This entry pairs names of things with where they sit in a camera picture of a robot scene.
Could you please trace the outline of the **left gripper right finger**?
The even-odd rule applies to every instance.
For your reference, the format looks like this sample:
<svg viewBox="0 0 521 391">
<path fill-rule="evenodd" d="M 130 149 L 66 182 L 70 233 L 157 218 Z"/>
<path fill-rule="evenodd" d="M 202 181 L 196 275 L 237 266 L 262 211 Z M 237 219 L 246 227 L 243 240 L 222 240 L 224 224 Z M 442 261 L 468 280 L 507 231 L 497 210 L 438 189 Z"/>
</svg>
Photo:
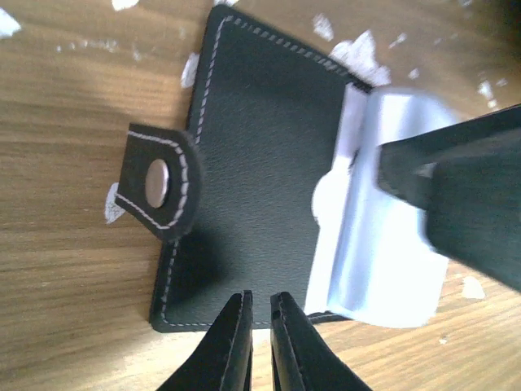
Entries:
<svg viewBox="0 0 521 391">
<path fill-rule="evenodd" d="M 275 390 L 367 390 L 369 386 L 329 348 L 288 292 L 271 296 Z"/>
</svg>

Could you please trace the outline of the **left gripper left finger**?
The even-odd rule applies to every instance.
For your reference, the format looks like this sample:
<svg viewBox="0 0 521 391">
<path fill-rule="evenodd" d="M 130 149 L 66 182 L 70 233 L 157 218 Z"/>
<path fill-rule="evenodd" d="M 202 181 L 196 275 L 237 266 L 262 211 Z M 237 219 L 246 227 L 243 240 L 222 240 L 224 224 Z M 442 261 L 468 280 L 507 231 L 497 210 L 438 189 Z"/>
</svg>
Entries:
<svg viewBox="0 0 521 391">
<path fill-rule="evenodd" d="M 235 293 L 192 355 L 159 389 L 250 390 L 252 326 L 252 293 Z"/>
</svg>

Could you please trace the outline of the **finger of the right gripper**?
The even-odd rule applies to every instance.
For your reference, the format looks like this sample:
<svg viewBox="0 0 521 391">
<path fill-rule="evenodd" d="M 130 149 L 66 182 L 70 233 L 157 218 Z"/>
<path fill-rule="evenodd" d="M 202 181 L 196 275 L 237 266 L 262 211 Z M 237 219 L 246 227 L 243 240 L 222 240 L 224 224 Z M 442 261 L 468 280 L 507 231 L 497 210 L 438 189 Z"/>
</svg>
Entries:
<svg viewBox="0 0 521 391">
<path fill-rule="evenodd" d="M 378 185 L 425 211 L 435 250 L 520 289 L 520 106 L 380 148 Z"/>
</svg>

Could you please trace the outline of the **black leather card holder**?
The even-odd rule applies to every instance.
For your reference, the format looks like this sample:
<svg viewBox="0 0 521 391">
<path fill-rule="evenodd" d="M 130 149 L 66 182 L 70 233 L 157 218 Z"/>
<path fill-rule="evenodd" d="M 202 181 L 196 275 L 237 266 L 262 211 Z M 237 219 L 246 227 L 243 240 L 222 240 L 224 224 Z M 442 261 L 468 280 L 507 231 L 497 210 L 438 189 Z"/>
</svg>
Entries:
<svg viewBox="0 0 521 391">
<path fill-rule="evenodd" d="M 278 292 L 319 323 L 426 324 L 448 261 L 424 234 L 425 213 L 379 188 L 380 148 L 455 121 L 431 94 L 367 84 L 215 6 L 186 130 L 127 133 L 115 201 L 162 243 L 152 327 L 206 330 L 244 290 L 258 328 Z"/>
</svg>

